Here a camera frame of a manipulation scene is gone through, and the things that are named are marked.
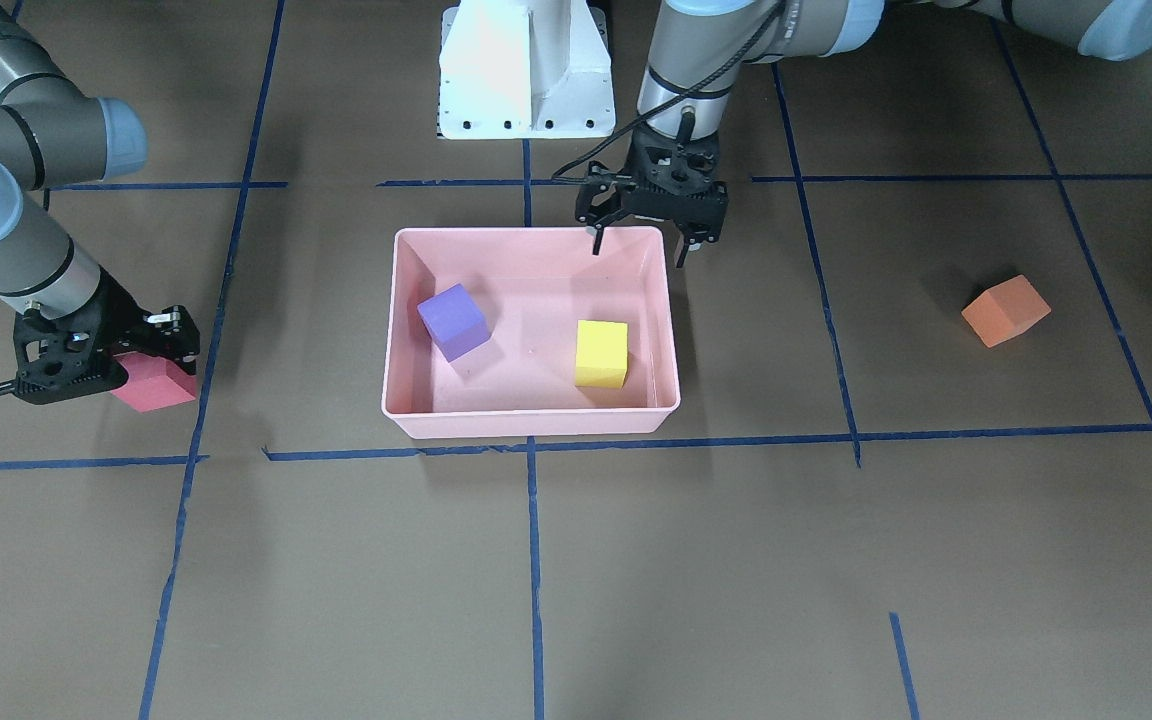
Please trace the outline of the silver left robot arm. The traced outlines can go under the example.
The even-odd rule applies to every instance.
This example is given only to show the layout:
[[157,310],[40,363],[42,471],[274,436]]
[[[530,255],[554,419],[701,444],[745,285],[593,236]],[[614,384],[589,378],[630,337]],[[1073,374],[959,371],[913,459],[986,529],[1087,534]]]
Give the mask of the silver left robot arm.
[[[832,56],[872,37],[887,1],[664,1],[617,170],[579,156],[584,174],[573,218],[602,250],[605,232],[628,217],[675,225],[676,265],[721,238],[730,197],[714,177],[719,132],[740,70],[786,58]],[[954,1],[967,10],[1056,41],[1083,56],[1126,61],[1152,50],[1152,1]]]

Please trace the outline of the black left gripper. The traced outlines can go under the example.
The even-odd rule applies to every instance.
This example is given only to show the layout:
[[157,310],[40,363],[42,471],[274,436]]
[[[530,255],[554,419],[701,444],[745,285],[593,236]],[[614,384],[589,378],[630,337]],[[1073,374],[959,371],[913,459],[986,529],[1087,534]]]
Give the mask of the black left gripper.
[[[675,268],[685,268],[692,243],[714,243],[721,238],[730,196],[727,185],[714,177],[721,159],[717,135],[681,143],[647,126],[631,135],[626,174],[631,185],[626,190],[626,209],[635,217],[672,222],[680,236]],[[591,255],[602,252],[605,227],[590,227]]]

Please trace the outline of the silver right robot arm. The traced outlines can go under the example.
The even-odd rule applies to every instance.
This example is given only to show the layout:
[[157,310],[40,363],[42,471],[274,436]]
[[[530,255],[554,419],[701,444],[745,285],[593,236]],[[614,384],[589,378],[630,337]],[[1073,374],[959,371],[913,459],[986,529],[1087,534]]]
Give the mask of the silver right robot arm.
[[111,350],[146,328],[146,313],[35,192],[128,176],[146,159],[136,109],[84,94],[0,6],[0,300],[17,357],[1,395],[41,406],[127,382]]

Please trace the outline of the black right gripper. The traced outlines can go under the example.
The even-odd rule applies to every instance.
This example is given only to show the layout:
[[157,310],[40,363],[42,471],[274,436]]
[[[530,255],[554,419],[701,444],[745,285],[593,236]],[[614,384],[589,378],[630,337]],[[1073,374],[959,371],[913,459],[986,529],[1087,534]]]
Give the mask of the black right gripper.
[[73,313],[47,319],[28,310],[15,318],[13,395],[45,406],[122,387],[128,373],[114,356],[141,341],[141,305],[101,270],[93,296]]

